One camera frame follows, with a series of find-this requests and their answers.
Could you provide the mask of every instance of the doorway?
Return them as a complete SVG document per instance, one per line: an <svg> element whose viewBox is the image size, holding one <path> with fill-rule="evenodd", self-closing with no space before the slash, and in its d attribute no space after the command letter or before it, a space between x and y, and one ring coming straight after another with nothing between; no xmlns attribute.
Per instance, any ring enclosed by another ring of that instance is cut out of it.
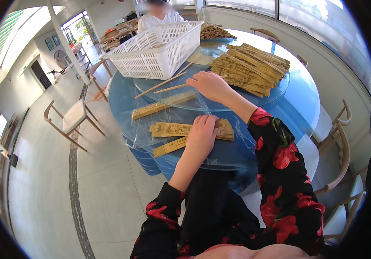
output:
<svg viewBox="0 0 371 259"><path fill-rule="evenodd" d="M36 60L33 65L31 65L31 68L36 75L37 79L40 81L40 83L43 85L45 89L48 89L49 86L52 85L48 77L46 76L45 72L43 71L42 67L40 66L39 62Z"/></svg>

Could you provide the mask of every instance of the table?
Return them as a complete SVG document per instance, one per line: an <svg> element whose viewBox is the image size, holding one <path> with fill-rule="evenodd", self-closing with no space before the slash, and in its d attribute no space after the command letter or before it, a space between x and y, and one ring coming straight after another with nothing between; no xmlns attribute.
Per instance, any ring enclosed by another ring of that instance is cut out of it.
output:
<svg viewBox="0 0 371 259"><path fill-rule="evenodd" d="M188 67L187 74L167 83L159 90L170 86L185 83L185 80L200 70L207 71L207 65L215 57L227 51L227 44L241 45L243 42L256 48L268 51L291 62L289 75L282 80L280 92L271 93L271 97L263 99L241 92L248 100L264 108L272 116L280 118L296 137L296 144L303 143L312 136L319 119L319 94L307 69L300 61L283 47L261 38L260 36L228 30L237 39L215 39L201 41L200 47L188 58L194 60L203 53L196 64ZM108 102L110 110L116 122L122 129L122 133L132 153L141 163L145 171L150 175L163 173L169 180L174 173L175 165L183 153L183 149L154 158L152 149L176 139L177 137L160 137L152 139L148 132L151 124L160 122L175 122L192 124L195 117L204 114L213 114L219 118L227 118L234 128L234 141L216 140L213 151L201 165L201 168L217 170L237 170L241 176L250 177L257 174L257 160L255 156L255 142L247 130L246 122L243 122L228 108L205 99L197 93L197 98L187 103L172 105L171 108L148 115L146 117L131 120L131 112L139 107L161 101L169 95L192 90L192 87L183 87L177 91L163 92L165 95L156 95L153 91L141 98L134 99L139 93L156 85L162 80L144 80L140 78L125 78L119 72L112 77L109 84Z"/></svg>

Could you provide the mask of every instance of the chair leg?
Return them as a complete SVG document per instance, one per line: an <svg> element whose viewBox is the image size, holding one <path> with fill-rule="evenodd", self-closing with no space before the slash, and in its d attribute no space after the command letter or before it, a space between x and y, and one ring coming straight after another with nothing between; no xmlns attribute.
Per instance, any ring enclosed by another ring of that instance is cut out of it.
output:
<svg viewBox="0 0 371 259"><path fill-rule="evenodd" d="M86 119L102 134L105 136L105 133L103 133L99 128L98 126L91 120L90 117L86 116Z"/></svg>
<svg viewBox="0 0 371 259"><path fill-rule="evenodd" d="M75 145L77 145L78 147L80 147L83 151L87 152L86 149L84 149L81 145L78 144L78 142L74 141L71 137L65 136L65 138L67 138L70 142L72 142Z"/></svg>
<svg viewBox="0 0 371 259"><path fill-rule="evenodd" d="M86 111L88 111L92 115L92 117L95 119L95 121L98 121L98 119L95 117L95 115L92 113L92 111L89 110L89 108L86 104L85 104L85 108L86 108Z"/></svg>

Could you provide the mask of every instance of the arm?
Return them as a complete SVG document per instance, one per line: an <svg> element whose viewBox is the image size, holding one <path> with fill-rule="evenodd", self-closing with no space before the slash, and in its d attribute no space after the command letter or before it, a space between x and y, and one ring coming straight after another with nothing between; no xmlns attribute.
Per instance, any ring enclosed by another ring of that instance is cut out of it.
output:
<svg viewBox="0 0 371 259"><path fill-rule="evenodd" d="M221 77L199 72L187 79L208 99L233 110L256 141L256 158L262 201L261 215L267 229L263 236L275 243L301 246L323 241L324 206L317 203L303 156L295 138L278 118L240 96Z"/></svg>
<svg viewBox="0 0 371 259"><path fill-rule="evenodd" d="M213 115L204 115L194 120L187 145L171 180L164 184L158 197L147 205L147 220L141 226L131 259L168 259L180 255L176 244L181 231L178 225L181 202L201 163L213 149L217 133L214 125L218 119Z"/></svg>

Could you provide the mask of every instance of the right hand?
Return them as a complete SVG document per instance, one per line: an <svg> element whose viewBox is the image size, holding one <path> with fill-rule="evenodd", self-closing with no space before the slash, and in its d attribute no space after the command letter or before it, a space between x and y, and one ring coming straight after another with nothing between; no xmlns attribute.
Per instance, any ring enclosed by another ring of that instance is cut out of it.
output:
<svg viewBox="0 0 371 259"><path fill-rule="evenodd" d="M219 75L210 71L200 71L193 75L193 79L188 78L186 83L206 98L221 104L236 93Z"/></svg>

